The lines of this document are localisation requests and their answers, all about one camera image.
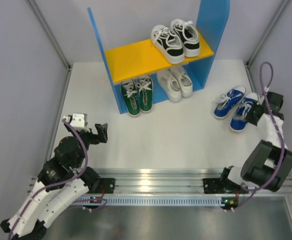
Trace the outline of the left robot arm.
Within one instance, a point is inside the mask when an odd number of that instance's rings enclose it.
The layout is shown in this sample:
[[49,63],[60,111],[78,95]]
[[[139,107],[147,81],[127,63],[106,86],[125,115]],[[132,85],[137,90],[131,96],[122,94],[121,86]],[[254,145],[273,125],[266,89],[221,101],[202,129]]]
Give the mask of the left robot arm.
[[71,133],[54,149],[54,156],[39,172],[34,186],[17,213],[0,223],[10,240],[40,240],[54,220],[72,203],[106,204],[102,196],[83,199],[87,193],[111,194],[115,179],[102,178],[88,166],[88,150],[91,145],[107,143],[108,125],[95,124],[96,133],[87,128],[84,121],[75,125],[63,119]]

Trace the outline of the green sneaker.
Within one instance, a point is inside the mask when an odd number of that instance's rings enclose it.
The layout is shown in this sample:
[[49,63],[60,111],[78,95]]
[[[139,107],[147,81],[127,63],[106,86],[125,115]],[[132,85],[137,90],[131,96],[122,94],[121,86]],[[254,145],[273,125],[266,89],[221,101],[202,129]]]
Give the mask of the green sneaker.
[[140,108],[144,113],[152,109],[153,102],[153,81],[149,74],[137,78],[137,88],[139,91]]
[[134,80],[122,82],[120,85],[121,95],[124,99],[127,112],[132,117],[140,114],[140,105],[138,102],[137,87]]

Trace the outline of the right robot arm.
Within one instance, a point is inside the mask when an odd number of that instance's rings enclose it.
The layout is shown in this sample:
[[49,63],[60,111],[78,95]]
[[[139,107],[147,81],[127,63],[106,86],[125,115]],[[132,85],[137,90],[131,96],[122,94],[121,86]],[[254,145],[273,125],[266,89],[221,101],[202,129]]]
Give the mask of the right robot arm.
[[280,189],[292,169],[292,151],[283,138],[284,115],[280,112],[283,102],[281,94],[270,91],[265,98],[244,107],[246,121],[257,127],[261,140],[242,167],[226,167],[219,178],[203,179],[205,194]]

